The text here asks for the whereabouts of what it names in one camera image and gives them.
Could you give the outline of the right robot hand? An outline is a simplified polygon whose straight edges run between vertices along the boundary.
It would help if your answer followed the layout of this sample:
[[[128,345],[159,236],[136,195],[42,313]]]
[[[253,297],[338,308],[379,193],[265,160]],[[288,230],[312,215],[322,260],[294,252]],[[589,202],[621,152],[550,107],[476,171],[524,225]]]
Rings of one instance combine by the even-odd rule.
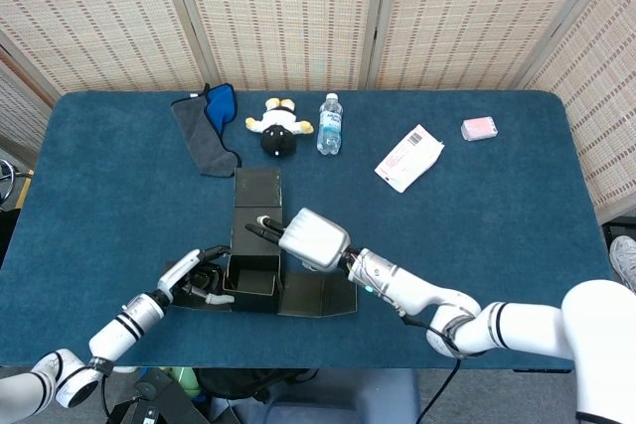
[[[244,228],[296,257],[305,268],[321,273],[334,272],[351,245],[342,226],[308,208],[301,209],[288,225],[261,215]]]

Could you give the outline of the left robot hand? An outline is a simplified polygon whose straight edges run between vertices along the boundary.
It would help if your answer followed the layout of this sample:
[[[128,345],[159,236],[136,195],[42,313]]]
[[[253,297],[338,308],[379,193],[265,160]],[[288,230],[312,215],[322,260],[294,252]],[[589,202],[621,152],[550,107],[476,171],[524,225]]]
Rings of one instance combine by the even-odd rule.
[[[158,280],[157,289],[170,304],[174,303],[176,294],[181,291],[202,299],[207,305],[221,306],[235,302],[235,297],[228,294],[207,292],[191,283],[189,274],[198,266],[227,256],[230,249],[226,245],[216,245],[208,249],[194,249],[172,265]]]

